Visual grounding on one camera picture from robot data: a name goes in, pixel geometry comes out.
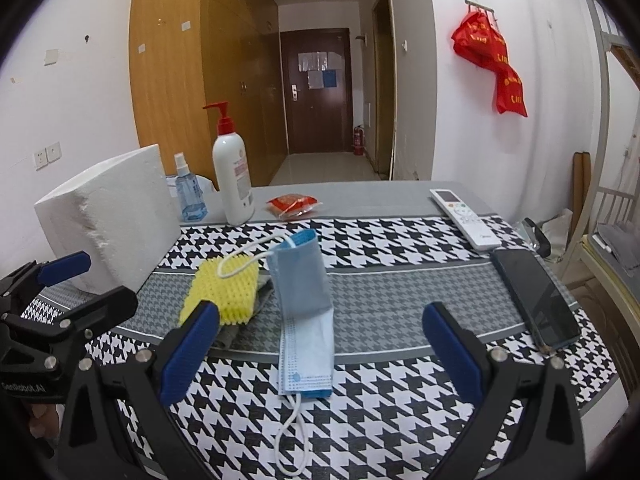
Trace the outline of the left human hand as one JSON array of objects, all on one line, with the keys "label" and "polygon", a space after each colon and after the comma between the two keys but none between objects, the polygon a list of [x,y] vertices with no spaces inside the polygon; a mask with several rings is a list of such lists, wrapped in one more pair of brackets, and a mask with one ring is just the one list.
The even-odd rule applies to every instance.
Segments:
[{"label": "left human hand", "polygon": [[29,431],[36,439],[54,440],[60,434],[60,416],[55,404],[32,404]]}]

